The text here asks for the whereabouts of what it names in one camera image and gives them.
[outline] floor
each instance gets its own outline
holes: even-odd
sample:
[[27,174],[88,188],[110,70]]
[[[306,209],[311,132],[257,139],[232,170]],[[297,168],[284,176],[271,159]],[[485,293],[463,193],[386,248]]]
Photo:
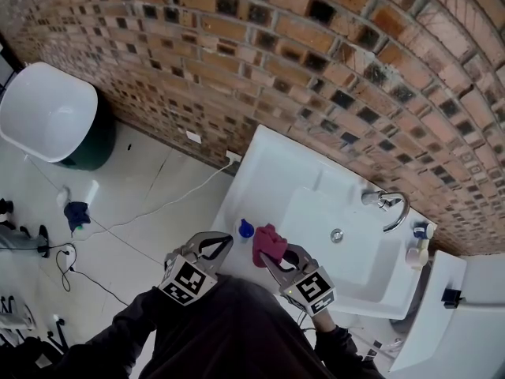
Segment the floor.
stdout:
[[[121,123],[111,158],[94,172],[45,163],[2,139],[0,161],[0,197],[13,201],[12,221],[26,226],[33,235],[44,224],[53,246],[81,240],[76,243],[76,270],[85,272],[126,303],[159,284],[166,253],[211,226],[233,181],[228,174],[218,173],[183,201],[134,220],[178,199],[215,169]],[[72,201],[89,204],[92,218],[73,237],[56,201],[63,186],[69,188]],[[57,253],[52,250],[50,258],[44,260],[26,253],[1,252],[0,295],[14,295],[30,306],[39,336],[55,331],[54,315],[58,315],[65,319],[69,343],[82,343],[107,327],[124,306],[79,275],[68,275],[71,291],[66,292],[55,262]],[[64,266],[65,255],[60,253],[58,259]],[[283,299],[280,302],[296,320],[299,310]],[[360,329],[354,325],[353,315],[337,313],[334,319],[343,327]],[[310,319],[305,319],[303,327],[311,325]],[[306,334],[314,344],[314,331]],[[368,352],[368,346],[359,340],[356,343],[362,354]],[[150,359],[153,344],[154,335],[137,361],[132,378],[138,377]],[[382,365],[379,358],[376,362]]]

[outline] faucet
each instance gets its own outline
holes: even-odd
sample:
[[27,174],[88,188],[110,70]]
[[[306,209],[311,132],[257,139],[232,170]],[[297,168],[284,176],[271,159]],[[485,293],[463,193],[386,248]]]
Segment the faucet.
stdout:
[[393,231],[398,226],[400,226],[402,222],[406,219],[410,210],[409,198],[406,196],[406,194],[399,191],[394,193],[387,193],[385,191],[376,191],[372,193],[363,193],[361,195],[361,202],[363,203],[363,205],[375,204],[384,211],[388,210],[392,206],[390,201],[394,199],[399,199],[403,201],[403,210],[402,213],[400,213],[400,216],[397,218],[397,220],[395,220],[391,224],[388,224],[387,226],[384,226],[383,228],[384,233],[389,233],[390,231]]

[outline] black sleeve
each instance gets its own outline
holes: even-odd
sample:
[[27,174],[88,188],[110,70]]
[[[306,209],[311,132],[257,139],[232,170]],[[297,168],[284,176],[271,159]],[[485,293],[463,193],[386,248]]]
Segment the black sleeve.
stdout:
[[169,318],[177,307],[153,287],[138,295],[100,334],[86,344],[71,347],[60,363],[44,370],[42,377],[127,378],[159,319]]
[[316,333],[316,354],[338,379],[383,379],[373,361],[363,361],[356,353],[346,329]]

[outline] person's hand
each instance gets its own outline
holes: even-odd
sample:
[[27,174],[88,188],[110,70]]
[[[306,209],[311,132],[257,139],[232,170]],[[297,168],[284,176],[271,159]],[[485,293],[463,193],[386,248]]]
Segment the person's hand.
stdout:
[[312,317],[317,332],[332,332],[337,328],[327,309]]

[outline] blue bottle cap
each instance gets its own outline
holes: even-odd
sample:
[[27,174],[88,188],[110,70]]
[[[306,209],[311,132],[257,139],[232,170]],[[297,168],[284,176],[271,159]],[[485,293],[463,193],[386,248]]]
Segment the blue bottle cap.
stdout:
[[238,233],[243,238],[250,238],[254,235],[254,226],[247,220],[242,219],[240,227],[238,228]]

